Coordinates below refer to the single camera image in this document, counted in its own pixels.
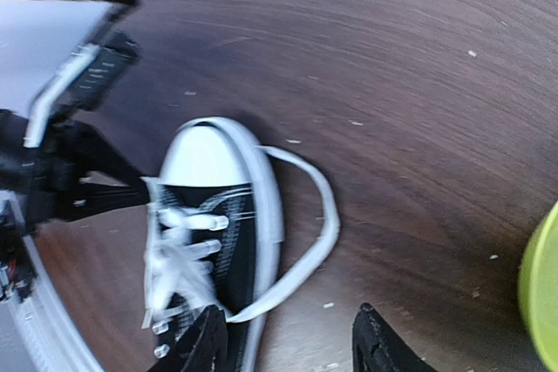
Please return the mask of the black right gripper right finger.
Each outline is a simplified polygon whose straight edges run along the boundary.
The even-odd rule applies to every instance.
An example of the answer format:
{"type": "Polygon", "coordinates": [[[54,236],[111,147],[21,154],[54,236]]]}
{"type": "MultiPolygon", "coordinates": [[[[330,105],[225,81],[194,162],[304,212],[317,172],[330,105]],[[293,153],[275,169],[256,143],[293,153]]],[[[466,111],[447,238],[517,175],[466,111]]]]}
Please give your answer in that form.
{"type": "Polygon", "coordinates": [[[354,371],[436,372],[369,303],[363,303],[357,311],[351,340],[354,371]]]}

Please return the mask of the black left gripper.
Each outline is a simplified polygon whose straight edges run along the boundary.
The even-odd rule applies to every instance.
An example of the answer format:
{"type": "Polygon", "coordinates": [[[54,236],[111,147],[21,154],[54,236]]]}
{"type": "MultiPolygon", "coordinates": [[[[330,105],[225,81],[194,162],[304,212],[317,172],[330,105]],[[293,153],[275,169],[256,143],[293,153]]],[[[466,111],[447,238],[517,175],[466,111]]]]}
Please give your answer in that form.
{"type": "Polygon", "coordinates": [[[24,146],[28,119],[1,110],[1,188],[16,194],[23,229],[76,221],[150,202],[144,174],[94,127],[69,120],[49,126],[37,148],[24,146]],[[128,186],[83,183],[102,172],[128,186]]]}

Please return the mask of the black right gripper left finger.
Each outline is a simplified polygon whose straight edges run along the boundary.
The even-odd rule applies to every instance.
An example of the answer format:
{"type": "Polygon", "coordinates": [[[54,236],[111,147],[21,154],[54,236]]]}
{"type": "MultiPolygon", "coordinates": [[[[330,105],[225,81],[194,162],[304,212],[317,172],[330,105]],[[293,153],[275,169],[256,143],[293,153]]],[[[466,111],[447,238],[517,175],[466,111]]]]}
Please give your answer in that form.
{"type": "Polygon", "coordinates": [[[154,323],[152,372],[225,371],[228,333],[223,312],[215,305],[204,308],[189,325],[180,328],[180,315],[154,323]]]}

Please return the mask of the white shoelace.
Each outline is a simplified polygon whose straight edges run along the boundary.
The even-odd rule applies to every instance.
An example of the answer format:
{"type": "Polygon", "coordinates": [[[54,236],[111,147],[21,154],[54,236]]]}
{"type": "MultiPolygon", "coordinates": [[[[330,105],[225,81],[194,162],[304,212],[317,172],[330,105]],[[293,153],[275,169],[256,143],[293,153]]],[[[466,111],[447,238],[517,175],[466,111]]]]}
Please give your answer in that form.
{"type": "MultiPolygon", "coordinates": [[[[288,221],[285,237],[282,240],[258,241],[263,247],[273,245],[287,250],[287,255],[282,257],[285,271],[279,279],[265,286],[245,308],[238,311],[226,309],[229,323],[253,321],[286,301],[327,260],[337,244],[341,228],[330,183],[316,167],[300,156],[277,147],[259,145],[256,150],[262,152],[266,159],[291,165],[301,175],[307,175],[307,180],[296,175],[295,183],[289,186],[288,191],[293,193],[298,186],[303,189],[313,187],[317,193],[316,204],[312,206],[313,214],[297,220],[300,211],[290,202],[284,215],[288,221]]],[[[223,197],[218,196],[195,208],[169,206],[163,201],[161,179],[147,178],[145,182],[151,202],[144,256],[144,324],[150,326],[180,313],[178,308],[168,306],[172,294],[185,298],[188,308],[201,309],[209,303],[224,308],[225,302],[217,296],[216,287],[210,284],[206,269],[208,256],[223,251],[224,241],[207,239],[201,244],[193,242],[194,232],[221,232],[235,221],[234,216],[213,214],[213,209],[223,202],[223,197]]]]}

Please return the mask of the black white canvas sneaker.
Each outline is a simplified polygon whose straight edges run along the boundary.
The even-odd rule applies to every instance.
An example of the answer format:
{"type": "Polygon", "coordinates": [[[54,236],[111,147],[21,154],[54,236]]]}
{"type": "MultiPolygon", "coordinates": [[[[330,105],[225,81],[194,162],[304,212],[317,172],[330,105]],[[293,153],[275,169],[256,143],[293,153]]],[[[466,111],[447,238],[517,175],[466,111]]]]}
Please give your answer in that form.
{"type": "Polygon", "coordinates": [[[258,139],[230,118],[198,118],[177,131],[150,194],[145,328],[167,357],[210,305],[227,318],[228,371],[252,371],[283,238],[282,203],[258,139]]]}

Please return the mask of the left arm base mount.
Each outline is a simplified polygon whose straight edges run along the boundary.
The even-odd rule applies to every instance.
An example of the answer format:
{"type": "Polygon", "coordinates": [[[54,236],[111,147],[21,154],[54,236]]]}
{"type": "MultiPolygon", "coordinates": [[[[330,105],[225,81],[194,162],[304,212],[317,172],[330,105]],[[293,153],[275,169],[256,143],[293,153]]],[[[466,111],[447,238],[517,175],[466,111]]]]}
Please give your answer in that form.
{"type": "Polygon", "coordinates": [[[35,278],[36,271],[12,205],[4,200],[1,204],[1,302],[14,296],[23,302],[31,295],[35,278]]]}

